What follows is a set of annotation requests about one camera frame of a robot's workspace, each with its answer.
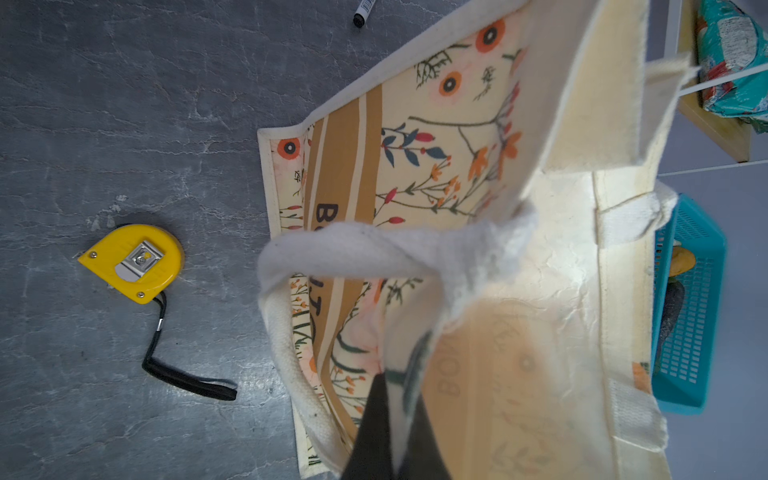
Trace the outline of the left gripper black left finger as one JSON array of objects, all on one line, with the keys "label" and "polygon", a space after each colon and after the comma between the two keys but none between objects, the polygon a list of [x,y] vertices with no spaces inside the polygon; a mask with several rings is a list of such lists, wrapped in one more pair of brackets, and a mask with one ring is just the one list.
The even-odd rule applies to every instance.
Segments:
[{"label": "left gripper black left finger", "polygon": [[341,479],[394,478],[387,386],[385,376],[378,374],[373,379],[354,447]]}]

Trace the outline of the cream floral tote bag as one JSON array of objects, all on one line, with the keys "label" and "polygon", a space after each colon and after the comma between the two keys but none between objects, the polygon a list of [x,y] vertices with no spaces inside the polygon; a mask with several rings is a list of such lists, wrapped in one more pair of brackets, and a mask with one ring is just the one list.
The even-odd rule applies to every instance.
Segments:
[{"label": "cream floral tote bag", "polygon": [[422,397],[451,479],[666,479],[657,171],[686,57],[646,1],[471,1],[258,133],[259,308],[299,472],[341,479],[373,379],[398,478]]}]

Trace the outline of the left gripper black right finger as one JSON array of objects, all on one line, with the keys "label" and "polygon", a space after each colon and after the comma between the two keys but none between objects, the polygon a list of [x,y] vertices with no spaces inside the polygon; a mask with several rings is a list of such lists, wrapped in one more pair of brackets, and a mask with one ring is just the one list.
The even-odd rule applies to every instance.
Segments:
[{"label": "left gripper black right finger", "polygon": [[419,397],[398,478],[406,480],[450,480],[422,397]]}]

